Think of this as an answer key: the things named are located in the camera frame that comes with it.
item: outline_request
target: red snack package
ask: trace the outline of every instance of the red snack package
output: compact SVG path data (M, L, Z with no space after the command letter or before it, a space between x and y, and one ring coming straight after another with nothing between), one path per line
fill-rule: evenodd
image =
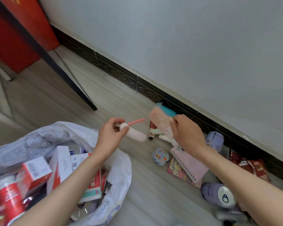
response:
M248 160L246 158L243 158L241 155L234 152L233 150L230 150L229 160L238 165L239 167L245 169L246 171L263 179L264 181L270 182L262 159Z

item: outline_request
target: pink notebook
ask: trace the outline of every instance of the pink notebook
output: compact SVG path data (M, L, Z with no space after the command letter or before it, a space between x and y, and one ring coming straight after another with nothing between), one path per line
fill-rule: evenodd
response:
M195 183L202 179L208 171L208 168L203 163L183 151L180 146L173 147L171 149L171 154L184 169L189 178Z

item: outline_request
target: garbage bag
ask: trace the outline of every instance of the garbage bag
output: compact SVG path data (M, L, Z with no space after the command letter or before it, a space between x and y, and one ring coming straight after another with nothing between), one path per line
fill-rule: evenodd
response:
M98 130L70 122L58 121L52 125L28 133L13 143L0 147L0 179L20 164L34 158L52 156L59 145L76 142L86 152L92 152L98 138ZM117 149L105 162L110 171L107 181L112 184L101 205L90 215L75 221L72 226L107 225L121 208L131 184L132 169L129 156Z

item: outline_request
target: small plastic toy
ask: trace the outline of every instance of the small plastic toy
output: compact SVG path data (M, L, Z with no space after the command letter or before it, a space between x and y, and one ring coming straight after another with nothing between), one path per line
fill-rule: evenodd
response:
M157 165L163 166L169 160L169 154L160 147L152 153L152 159Z

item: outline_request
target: red and white box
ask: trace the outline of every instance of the red and white box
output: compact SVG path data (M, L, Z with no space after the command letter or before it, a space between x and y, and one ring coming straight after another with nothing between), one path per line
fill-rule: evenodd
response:
M79 155L70 156L72 169L73 171L85 160L91 153L83 153ZM92 201L100 199L102 197L101 192L101 170L98 170L94 178L92 179L91 184L88 186L88 189L83 194L82 198L79 200L79 203Z
M51 174L52 170L43 156L23 163L16 176L22 199L40 190Z
M49 161L53 173L47 182L47 195L58 187L72 173L68 146L57 146Z

